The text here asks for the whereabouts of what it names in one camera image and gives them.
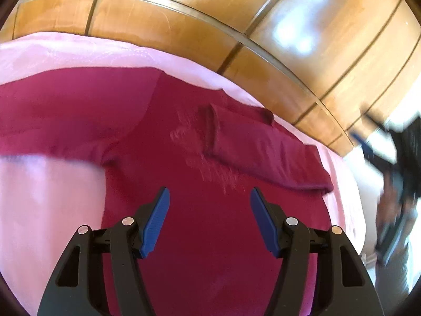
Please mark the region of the person's right hand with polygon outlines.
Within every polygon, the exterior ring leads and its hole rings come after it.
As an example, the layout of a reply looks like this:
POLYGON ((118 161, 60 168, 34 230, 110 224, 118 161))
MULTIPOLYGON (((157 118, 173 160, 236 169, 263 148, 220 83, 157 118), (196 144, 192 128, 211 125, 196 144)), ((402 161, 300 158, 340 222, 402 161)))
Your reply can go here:
POLYGON ((400 215, 404 215, 407 218, 403 229, 403 235, 408 237, 417 219, 415 201, 413 198, 409 197, 405 201, 403 207, 399 205, 398 192, 393 187, 390 173, 385 173, 383 175, 383 183, 383 192, 378 202, 375 221, 378 237, 382 234, 385 226, 395 222, 400 215))

